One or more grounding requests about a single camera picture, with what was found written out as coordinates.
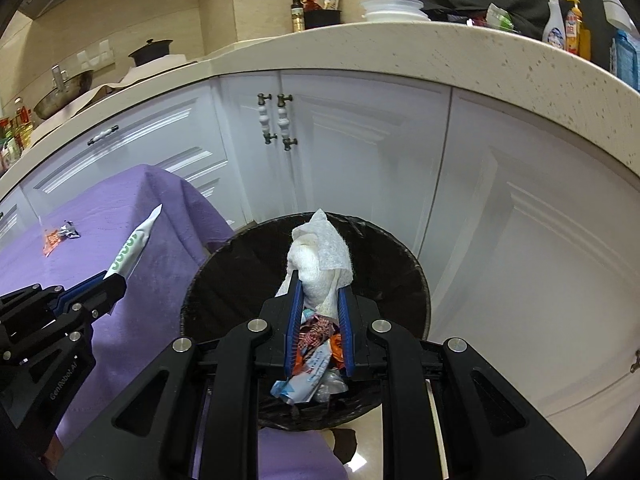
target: cabinet door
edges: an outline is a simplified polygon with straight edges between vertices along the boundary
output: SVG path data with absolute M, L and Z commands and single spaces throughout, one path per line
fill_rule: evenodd
M 358 73 L 282 72 L 300 210 L 359 216 L 420 250 L 450 88 Z
M 0 251 L 37 222 L 22 190 L 16 187 L 0 202 Z
M 87 144 L 104 131 L 111 133 Z M 93 128 L 41 164 L 24 189 L 43 215 L 138 164 L 178 174 L 207 196 L 233 227 L 245 224 L 208 82 L 160 96 Z
M 233 150 L 240 179 L 256 222 L 296 211 L 290 167 L 282 153 L 280 139 L 265 144 L 258 113 L 258 94 L 266 99 L 266 113 L 272 134 L 278 133 L 274 113 L 280 80 L 275 72 L 229 75 L 219 78 L 214 95 L 219 93 L 218 115 L 223 127 L 225 145 Z
M 591 466 L 638 396 L 608 406 L 617 423 L 595 433 L 580 406 L 628 374 L 640 346 L 640 194 L 596 150 L 533 114 L 454 90 L 419 256 L 430 339 L 467 339 L 552 423 L 561 418 Z

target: black trash bag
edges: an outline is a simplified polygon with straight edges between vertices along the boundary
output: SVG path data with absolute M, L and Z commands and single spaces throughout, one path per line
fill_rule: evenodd
M 197 342 L 220 338 L 257 317 L 285 277 L 291 231 L 313 213 L 283 216 L 238 233 L 200 268 L 180 312 L 180 331 Z M 327 213 L 347 243 L 353 266 L 353 293 L 376 301 L 382 317 L 417 338 L 429 331 L 431 301 L 415 256 L 395 237 L 356 217 Z M 333 428 L 358 418 L 382 402 L 379 381 L 348 381 L 349 390 L 330 402 L 289 406 L 260 382 L 258 423 L 290 431 Z

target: floor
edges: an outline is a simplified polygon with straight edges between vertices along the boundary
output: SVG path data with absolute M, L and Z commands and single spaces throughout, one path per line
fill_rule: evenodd
M 434 413 L 434 423 L 436 427 L 436 437 L 440 449 L 441 466 L 443 478 L 449 478 L 446 460 L 444 460 L 444 446 L 442 445 L 442 434 L 440 424 L 433 401 L 433 393 L 429 381 L 426 381 L 427 393 L 431 400 L 431 407 Z M 350 480 L 382 480 L 383 469 L 383 442 L 382 442 L 382 406 L 371 410 L 369 413 L 352 420 L 340 428 L 350 428 L 356 432 L 357 448 L 353 459 L 345 465 Z M 322 432 L 329 447 L 333 449 L 333 436 L 330 431 Z

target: speckled countertop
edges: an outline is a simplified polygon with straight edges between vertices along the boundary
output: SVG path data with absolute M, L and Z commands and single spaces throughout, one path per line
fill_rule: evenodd
M 640 176 L 640 94 L 594 64 L 487 28 L 352 23 L 236 44 L 111 95 L 25 152 L 0 178 L 0 198 L 53 152 L 126 108 L 216 75 L 285 69 L 379 72 L 478 92 L 566 127 Z

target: purple towel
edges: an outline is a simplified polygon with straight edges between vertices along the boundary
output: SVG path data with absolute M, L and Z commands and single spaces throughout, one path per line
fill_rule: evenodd
M 67 410 L 58 436 L 78 434 L 179 336 L 180 307 L 191 280 L 233 231 L 187 181 L 165 170 L 136 166 L 103 180 L 60 206 L 0 253 L 0 294 L 41 283 L 70 288 L 105 270 L 135 229 L 162 203 L 162 212 L 127 293 L 112 316 L 94 322 L 97 365 Z M 81 238 L 63 241 L 45 258 L 44 229 L 65 220 Z
M 344 466 L 318 431 L 258 432 L 260 480 L 347 480 Z

